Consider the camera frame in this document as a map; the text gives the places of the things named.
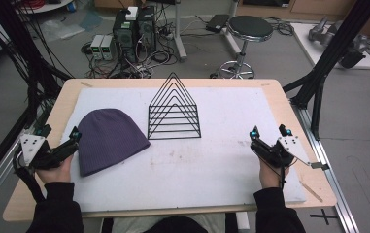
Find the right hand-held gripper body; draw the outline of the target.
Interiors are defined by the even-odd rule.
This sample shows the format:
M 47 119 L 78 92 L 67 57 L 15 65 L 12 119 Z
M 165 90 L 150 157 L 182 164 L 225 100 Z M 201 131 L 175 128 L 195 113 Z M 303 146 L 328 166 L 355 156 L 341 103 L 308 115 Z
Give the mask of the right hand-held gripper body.
M 294 159 L 298 159 L 312 169 L 327 170 L 329 168 L 327 164 L 312 163 L 297 136 L 279 137 L 273 146 L 269 146 L 258 135 L 251 135 L 251 150 L 275 168 L 288 167 Z

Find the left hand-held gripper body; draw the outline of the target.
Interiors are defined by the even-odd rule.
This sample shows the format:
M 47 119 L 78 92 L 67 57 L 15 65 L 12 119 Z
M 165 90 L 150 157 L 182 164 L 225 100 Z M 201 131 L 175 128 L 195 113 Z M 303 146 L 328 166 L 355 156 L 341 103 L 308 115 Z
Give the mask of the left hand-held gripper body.
M 51 148 L 47 138 L 31 134 L 23 134 L 19 141 L 24 164 L 41 170 L 57 168 L 79 148 L 79 142 L 72 143 L 69 139 L 58 147 Z

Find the purple knit beanie hat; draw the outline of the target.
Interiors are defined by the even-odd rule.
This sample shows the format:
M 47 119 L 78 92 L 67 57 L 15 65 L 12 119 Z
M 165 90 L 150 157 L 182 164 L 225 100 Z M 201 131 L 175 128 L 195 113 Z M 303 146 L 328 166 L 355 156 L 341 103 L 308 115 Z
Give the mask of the purple knit beanie hat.
M 79 123 L 80 175 L 98 173 L 147 149 L 151 143 L 125 112 L 99 109 L 88 113 Z

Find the person's left hand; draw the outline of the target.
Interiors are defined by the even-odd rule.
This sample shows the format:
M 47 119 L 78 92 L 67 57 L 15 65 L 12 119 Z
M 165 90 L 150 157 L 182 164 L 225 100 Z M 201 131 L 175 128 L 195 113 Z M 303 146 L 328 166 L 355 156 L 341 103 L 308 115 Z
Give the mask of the person's left hand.
M 38 177 L 44 184 L 47 183 L 69 183 L 71 181 L 71 163 L 73 156 L 67 157 L 57 168 L 36 171 Z

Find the person's right hand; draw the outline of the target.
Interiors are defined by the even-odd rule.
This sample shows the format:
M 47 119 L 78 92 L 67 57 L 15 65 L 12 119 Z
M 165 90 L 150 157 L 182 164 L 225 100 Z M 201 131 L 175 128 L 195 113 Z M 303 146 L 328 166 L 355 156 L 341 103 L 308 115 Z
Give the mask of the person's right hand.
M 274 168 L 262 159 L 259 160 L 259 165 L 259 180 L 262 188 L 282 186 L 282 170 L 280 168 Z

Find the wooden stick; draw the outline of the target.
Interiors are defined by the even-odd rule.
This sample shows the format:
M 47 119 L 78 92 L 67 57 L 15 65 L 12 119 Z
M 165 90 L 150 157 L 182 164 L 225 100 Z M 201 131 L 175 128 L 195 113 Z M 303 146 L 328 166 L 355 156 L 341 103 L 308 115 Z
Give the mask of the wooden stick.
M 299 181 L 301 185 L 308 191 L 310 192 L 317 200 L 319 200 L 321 203 L 323 202 L 323 199 L 314 191 L 312 190 L 307 184 L 305 184 L 302 181 Z

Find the white foam mat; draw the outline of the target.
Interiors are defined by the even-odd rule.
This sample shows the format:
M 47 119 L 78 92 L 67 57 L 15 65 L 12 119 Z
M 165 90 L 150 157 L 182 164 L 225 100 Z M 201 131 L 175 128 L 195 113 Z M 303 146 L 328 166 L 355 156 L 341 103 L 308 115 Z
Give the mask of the white foam mat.
M 75 200 L 85 213 L 251 205 L 259 161 L 250 148 L 258 129 L 269 145 L 280 136 L 258 87 L 193 87 L 201 132 L 193 139 L 154 140 L 120 164 L 83 177 L 71 165 Z

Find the grey power supply unit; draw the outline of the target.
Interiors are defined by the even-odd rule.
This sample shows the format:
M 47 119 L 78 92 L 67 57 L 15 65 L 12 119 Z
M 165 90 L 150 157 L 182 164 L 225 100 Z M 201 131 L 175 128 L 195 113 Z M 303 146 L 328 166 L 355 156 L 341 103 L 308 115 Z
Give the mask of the grey power supply unit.
M 90 48 L 91 48 L 91 51 L 92 51 L 92 54 L 95 60 L 103 59 L 103 55 L 100 50 L 103 39 L 104 39 L 103 35 L 95 35 L 90 44 Z
M 112 60 L 114 58 L 113 37 L 105 35 L 101 43 L 101 51 L 104 60 Z

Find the white floor board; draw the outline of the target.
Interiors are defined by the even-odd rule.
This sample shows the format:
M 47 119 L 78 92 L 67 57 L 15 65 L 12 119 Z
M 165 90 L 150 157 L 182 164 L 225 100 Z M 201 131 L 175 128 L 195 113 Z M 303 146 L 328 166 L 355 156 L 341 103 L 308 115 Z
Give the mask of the white floor board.
M 298 40 L 301 48 L 305 51 L 308 59 L 313 65 L 315 65 L 323 54 L 325 47 L 320 42 L 311 42 L 308 39 L 309 30 L 314 27 L 313 24 L 306 23 L 292 23 L 291 26 L 294 29 L 295 38 Z M 370 54 L 366 51 L 363 53 L 362 58 L 352 70 L 370 70 Z

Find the black round stool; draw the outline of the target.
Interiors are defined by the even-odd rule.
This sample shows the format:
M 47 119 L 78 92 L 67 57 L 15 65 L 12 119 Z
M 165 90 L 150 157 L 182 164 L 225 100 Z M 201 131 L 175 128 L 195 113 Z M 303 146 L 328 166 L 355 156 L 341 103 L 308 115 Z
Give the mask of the black round stool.
M 249 42 L 261 43 L 269 40 L 273 34 L 273 27 L 265 19 L 253 16 L 235 16 L 228 21 L 226 34 L 243 41 L 242 48 L 235 60 L 222 63 L 210 75 L 211 79 L 253 79 L 254 69 L 245 62 L 246 50 Z

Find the grey robot part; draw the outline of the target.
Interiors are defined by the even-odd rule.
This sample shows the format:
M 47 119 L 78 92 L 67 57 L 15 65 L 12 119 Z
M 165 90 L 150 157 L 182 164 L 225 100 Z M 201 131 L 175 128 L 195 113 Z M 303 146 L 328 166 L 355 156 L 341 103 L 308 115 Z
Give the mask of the grey robot part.
M 311 42 L 318 41 L 324 47 L 327 47 L 334 36 L 337 34 L 343 21 L 339 20 L 332 24 L 327 30 L 324 26 L 327 23 L 327 18 L 324 17 L 316 26 L 309 30 L 308 39 Z M 363 54 L 367 50 L 367 36 L 357 34 L 352 42 L 347 46 L 346 51 L 338 60 L 341 67 L 350 69 L 354 67 L 360 60 L 365 58 Z

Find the black computer tower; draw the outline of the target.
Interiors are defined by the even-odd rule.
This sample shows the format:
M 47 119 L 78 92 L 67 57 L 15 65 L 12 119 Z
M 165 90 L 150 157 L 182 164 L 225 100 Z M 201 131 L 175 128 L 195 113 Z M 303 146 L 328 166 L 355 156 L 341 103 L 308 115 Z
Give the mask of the black computer tower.
M 155 39 L 155 8 L 147 6 L 141 8 L 137 17 L 139 26 L 139 35 L 142 50 L 152 52 L 156 50 Z
M 117 13 L 113 34 L 119 46 L 118 52 L 123 53 L 130 62 L 136 63 L 136 45 L 139 38 L 138 23 L 136 20 L 127 20 L 126 15 L 126 10 Z

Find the black flat device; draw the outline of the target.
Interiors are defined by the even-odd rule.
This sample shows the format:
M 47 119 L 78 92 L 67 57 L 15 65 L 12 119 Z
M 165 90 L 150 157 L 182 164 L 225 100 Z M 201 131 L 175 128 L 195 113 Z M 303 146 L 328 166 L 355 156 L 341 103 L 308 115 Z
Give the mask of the black flat device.
M 226 25 L 229 15 L 214 15 L 207 23 L 206 29 L 210 32 L 219 33 Z

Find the person's lap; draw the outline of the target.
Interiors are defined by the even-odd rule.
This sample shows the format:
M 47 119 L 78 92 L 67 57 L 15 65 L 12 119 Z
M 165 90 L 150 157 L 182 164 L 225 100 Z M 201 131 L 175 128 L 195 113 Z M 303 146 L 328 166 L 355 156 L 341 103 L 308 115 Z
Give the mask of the person's lap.
M 116 217 L 111 233 L 224 233 L 225 214 Z

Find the white round table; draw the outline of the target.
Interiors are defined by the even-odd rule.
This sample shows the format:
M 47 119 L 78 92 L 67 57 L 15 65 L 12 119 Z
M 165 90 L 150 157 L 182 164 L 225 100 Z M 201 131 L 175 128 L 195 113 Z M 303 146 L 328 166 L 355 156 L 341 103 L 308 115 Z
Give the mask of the white round table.
M 48 0 L 45 0 L 45 4 L 41 7 L 30 8 L 26 7 L 25 5 L 20 4 L 16 12 L 17 13 L 24 13 L 24 14 L 39 14 L 45 13 L 53 10 L 57 10 L 63 7 L 66 7 L 68 4 L 72 3 L 74 0 L 60 0 L 59 3 L 50 4 Z

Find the grey metal table leg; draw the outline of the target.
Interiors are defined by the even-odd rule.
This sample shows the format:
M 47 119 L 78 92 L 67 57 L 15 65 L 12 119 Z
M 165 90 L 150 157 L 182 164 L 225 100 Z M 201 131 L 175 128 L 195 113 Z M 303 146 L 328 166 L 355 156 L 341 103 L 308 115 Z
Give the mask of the grey metal table leg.
M 175 32 L 174 41 L 177 48 L 179 61 L 184 62 L 187 59 L 184 43 L 181 38 L 181 0 L 174 0 L 175 2 Z

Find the white box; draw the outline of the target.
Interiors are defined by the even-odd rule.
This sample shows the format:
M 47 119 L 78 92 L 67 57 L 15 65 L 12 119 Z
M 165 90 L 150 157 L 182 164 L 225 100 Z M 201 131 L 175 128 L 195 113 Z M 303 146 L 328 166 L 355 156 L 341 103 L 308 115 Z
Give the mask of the white box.
M 125 15 L 126 20 L 134 21 L 138 16 L 138 8 L 135 6 L 130 6 L 127 8 L 127 13 Z

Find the black frame stand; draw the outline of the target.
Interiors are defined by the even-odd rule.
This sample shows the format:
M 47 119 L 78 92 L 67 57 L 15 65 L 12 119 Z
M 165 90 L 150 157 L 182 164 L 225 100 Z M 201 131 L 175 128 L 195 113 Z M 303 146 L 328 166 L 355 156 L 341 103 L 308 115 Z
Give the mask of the black frame stand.
M 23 10 L 18 0 L 0 0 L 0 46 L 10 57 L 18 73 L 27 84 L 28 105 L 15 125 L 0 144 L 0 163 L 19 132 L 37 121 L 37 110 L 46 109 L 46 104 L 55 100 L 61 90 L 59 81 L 68 81 L 72 76 L 48 63 L 41 55 L 22 21 Z
M 306 110 L 308 102 L 314 98 L 310 129 L 317 140 L 320 139 L 320 112 L 325 80 L 369 18 L 370 0 L 356 0 L 314 68 L 306 76 L 283 87 L 284 92 L 300 87 L 298 93 L 290 99 L 290 103 L 300 110 Z

